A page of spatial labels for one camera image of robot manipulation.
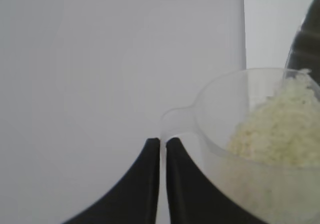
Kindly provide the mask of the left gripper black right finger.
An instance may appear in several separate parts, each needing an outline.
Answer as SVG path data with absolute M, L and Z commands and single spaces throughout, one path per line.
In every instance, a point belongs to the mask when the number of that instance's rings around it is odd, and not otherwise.
M 261 224 L 220 192 L 179 138 L 166 143 L 166 192 L 172 224 Z

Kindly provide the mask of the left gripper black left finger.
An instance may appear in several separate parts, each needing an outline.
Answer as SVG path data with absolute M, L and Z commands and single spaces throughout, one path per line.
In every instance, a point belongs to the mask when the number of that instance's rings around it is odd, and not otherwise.
M 150 138 L 123 177 L 67 224 L 154 224 L 160 183 L 160 140 Z

